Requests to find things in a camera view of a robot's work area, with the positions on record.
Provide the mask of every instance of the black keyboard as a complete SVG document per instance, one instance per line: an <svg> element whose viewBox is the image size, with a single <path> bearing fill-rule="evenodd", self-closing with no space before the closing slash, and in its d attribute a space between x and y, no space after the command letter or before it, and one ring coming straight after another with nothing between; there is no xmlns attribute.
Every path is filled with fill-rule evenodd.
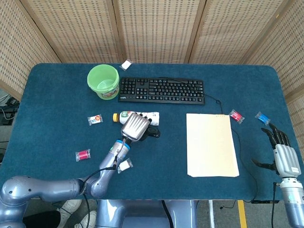
<svg viewBox="0 0 304 228"><path fill-rule="evenodd" d="M204 83L184 78L123 77L118 101L204 105Z"/></svg>

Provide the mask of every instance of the blue candy wrapper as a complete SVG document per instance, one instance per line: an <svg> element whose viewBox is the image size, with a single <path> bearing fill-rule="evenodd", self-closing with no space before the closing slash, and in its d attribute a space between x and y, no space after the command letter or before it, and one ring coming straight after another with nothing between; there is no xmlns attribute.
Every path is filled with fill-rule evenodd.
<svg viewBox="0 0 304 228"><path fill-rule="evenodd" d="M264 114L262 114L261 112L258 112L256 114L256 118L259 119L260 121L262 121L265 125L269 124L270 119L265 116Z"/></svg>

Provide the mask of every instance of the white bottle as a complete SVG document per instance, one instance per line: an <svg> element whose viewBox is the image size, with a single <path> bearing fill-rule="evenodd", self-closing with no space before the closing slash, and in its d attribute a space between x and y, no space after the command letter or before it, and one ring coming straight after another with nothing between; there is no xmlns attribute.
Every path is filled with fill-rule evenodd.
<svg viewBox="0 0 304 228"><path fill-rule="evenodd" d="M113 121L120 122L125 124L132 113L136 113L138 115L142 115L143 117L147 117L147 119L151 121L151 125L158 126L160 123L160 113L152 112L152 113L140 113L140 112L133 112L133 111L123 111L120 114L114 113L113 114Z"/></svg>

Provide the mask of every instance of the blue felt tablecloth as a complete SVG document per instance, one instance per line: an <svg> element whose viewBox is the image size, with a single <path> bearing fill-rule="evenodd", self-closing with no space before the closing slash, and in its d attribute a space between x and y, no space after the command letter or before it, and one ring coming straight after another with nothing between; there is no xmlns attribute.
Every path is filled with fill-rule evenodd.
<svg viewBox="0 0 304 228"><path fill-rule="evenodd" d="M303 169L295 134L281 85L269 66L132 64L127 71L111 64L120 76L182 77L203 79L205 92L220 99L223 110L240 112L241 125L231 119L240 135L242 158L258 182L258 200L272 199L274 171L256 167L251 158L272 163L274 156L263 124L255 118L261 111L285 131ZM187 175L186 113L219 114L219 105L206 98L206 105L119 103L102 100L86 83L96 64L39 64L24 91L19 113L3 164L0 184L14 175L45 180L84 177L96 169L117 138L122 125L112 114L124 110L160 112L161 137L132 145L128 154L134 167L111 179L105 199L245 199L255 193L254 180L239 159L240 176L193 178ZM101 114L104 122L88 125L87 117ZM75 152L90 148L91 159L76 162ZM277 198L281 199L278 190Z"/></svg>

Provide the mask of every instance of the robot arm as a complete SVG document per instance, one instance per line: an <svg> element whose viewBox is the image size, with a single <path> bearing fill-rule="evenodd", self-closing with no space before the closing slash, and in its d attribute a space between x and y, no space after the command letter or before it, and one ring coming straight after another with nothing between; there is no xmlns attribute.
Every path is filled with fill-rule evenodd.
<svg viewBox="0 0 304 228"><path fill-rule="evenodd" d="M87 193L94 198L105 195L108 183L115 173L116 166L128 153L131 142L141 139L150 122L136 113L132 114L122 127L122 140L117 140L99 168L99 178L44 181L28 176L16 176L7 180L0 192L0 228L24 228L22 219L28 201L40 197L43 201L54 202L74 199Z"/></svg>
<svg viewBox="0 0 304 228"><path fill-rule="evenodd" d="M297 181L301 175L298 157L294 148L290 146L287 135L278 130L273 124L269 124L272 132L262 128L270 140L274 151L273 164L263 164L252 159L258 167L276 171L283 179L279 184L284 198L285 209L289 224L293 228L304 228L304 191L303 186Z"/></svg>

